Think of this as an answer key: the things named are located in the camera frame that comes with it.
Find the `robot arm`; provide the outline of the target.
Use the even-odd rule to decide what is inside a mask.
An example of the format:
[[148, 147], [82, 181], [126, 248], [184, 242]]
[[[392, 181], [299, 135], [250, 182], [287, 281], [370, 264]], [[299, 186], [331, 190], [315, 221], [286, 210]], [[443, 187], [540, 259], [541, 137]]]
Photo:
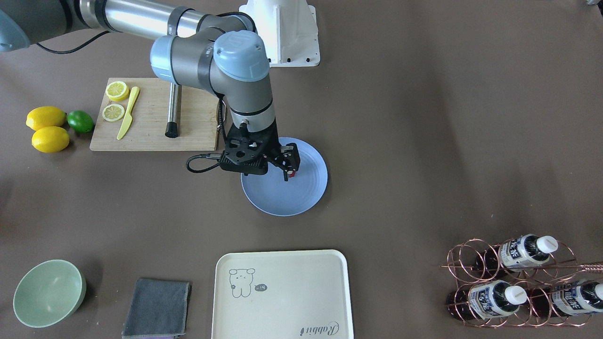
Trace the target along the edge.
[[153, 0], [3, 0], [0, 8], [3, 52], [82, 29], [152, 39], [157, 77], [215, 95], [218, 116], [225, 106], [232, 116], [224, 151], [198, 158], [243, 175], [264, 175], [273, 165], [285, 181], [298, 171], [297, 145], [279, 142], [269, 60], [248, 14], [210, 15]]

